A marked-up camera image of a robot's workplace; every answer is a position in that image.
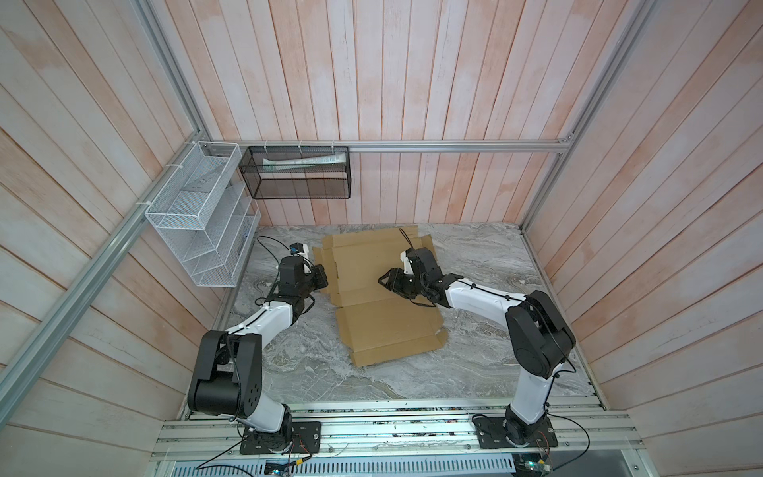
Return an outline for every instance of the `marble surface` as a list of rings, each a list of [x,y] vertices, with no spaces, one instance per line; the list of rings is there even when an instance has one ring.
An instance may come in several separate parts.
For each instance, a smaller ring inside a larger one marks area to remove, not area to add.
[[[312,247],[320,246],[324,235],[369,228],[373,226],[263,227],[258,235]],[[444,273],[458,273],[507,292],[544,289],[514,225],[421,224],[419,231],[432,234]],[[279,259],[286,255],[277,243],[263,242]],[[267,293],[275,271],[276,261],[255,243],[228,326],[257,310],[255,300]],[[336,308],[328,295],[316,292],[314,297],[313,309],[264,350],[264,389],[277,401],[503,398],[517,388],[520,367],[507,332],[486,318],[440,308],[450,333],[442,349],[356,368],[339,338]],[[578,373],[562,373],[551,394],[592,395],[594,390],[574,351],[571,359]]]

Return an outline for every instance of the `black mesh basket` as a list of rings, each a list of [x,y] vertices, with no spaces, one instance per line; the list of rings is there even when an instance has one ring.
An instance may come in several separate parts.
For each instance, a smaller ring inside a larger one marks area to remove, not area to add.
[[[252,198],[349,198],[352,183],[348,147],[251,146],[239,169]]]

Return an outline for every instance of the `pink wood panel wall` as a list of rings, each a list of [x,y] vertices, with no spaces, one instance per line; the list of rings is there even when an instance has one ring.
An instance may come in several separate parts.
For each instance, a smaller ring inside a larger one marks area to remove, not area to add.
[[[662,2],[528,233],[661,475],[763,472],[762,25]]]
[[[564,137],[633,0],[154,0],[225,140]],[[521,222],[547,154],[355,155],[349,200],[263,223]]]
[[[0,63],[1,369],[193,128],[131,2],[4,0]],[[142,475],[219,304],[147,230],[0,431],[0,473]]]

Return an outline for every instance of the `white mesh organizer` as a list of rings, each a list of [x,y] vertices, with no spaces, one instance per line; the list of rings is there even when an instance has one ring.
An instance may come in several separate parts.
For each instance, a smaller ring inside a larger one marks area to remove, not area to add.
[[[234,287],[259,223],[245,183],[227,187],[241,151],[197,143],[159,191],[146,217],[199,286]]]

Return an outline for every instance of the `cardboard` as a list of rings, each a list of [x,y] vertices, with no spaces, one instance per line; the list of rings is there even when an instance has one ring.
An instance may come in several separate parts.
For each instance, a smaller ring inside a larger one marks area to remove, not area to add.
[[[414,247],[435,253],[431,236],[418,237],[418,228],[404,227]],[[448,330],[442,328],[438,308],[425,308],[378,284],[390,268],[402,265],[401,252],[409,246],[397,228],[366,230],[325,237],[314,249],[329,280],[342,342],[350,348],[355,366],[367,366],[443,347]]]

